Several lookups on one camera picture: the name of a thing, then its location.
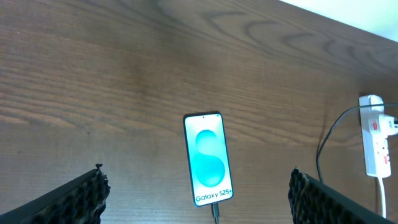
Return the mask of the white USB charger plug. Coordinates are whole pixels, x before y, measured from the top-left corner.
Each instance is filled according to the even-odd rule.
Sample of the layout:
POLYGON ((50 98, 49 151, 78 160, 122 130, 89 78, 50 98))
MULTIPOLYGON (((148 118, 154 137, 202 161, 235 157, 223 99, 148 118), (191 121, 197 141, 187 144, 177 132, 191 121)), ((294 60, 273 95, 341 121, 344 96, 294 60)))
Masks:
POLYGON ((382 136, 384 138, 397 135, 397 118, 386 114, 379 114, 370 118, 369 132, 372 135, 382 136))

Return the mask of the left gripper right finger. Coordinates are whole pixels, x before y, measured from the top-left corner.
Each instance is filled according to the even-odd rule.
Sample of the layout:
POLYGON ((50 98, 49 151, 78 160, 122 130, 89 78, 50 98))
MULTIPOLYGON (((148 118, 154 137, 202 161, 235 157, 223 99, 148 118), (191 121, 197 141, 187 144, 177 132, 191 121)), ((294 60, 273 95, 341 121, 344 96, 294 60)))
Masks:
POLYGON ((288 200, 294 224, 393 224, 294 168, 288 200))

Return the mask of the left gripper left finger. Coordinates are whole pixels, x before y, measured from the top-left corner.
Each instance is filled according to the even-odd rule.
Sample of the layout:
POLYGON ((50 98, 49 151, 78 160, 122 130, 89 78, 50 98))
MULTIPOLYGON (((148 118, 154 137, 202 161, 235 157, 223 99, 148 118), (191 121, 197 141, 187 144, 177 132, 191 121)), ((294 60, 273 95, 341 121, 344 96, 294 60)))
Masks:
POLYGON ((97 224, 111 187, 101 164, 51 192, 1 215, 8 224, 97 224))

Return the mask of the blue screen Galaxy smartphone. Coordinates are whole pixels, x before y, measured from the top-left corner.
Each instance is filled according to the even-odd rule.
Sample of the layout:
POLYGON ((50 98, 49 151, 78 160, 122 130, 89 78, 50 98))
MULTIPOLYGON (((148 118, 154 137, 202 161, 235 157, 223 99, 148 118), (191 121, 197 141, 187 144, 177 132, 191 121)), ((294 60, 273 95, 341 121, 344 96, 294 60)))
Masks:
POLYGON ((193 203, 197 207, 233 198, 223 116, 219 111, 183 117, 193 203))

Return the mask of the white power strip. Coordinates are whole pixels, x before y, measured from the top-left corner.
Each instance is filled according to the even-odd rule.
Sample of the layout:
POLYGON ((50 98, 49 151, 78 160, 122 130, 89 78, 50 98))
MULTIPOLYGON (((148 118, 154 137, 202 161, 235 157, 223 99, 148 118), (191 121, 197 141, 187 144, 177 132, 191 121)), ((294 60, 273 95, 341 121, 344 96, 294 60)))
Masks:
POLYGON ((377 95, 359 97, 361 130, 363 137, 364 161, 366 174, 371 177, 386 178, 391 175, 391 163, 387 137, 372 135, 369 132, 369 119, 379 114, 385 114, 383 100, 377 95))

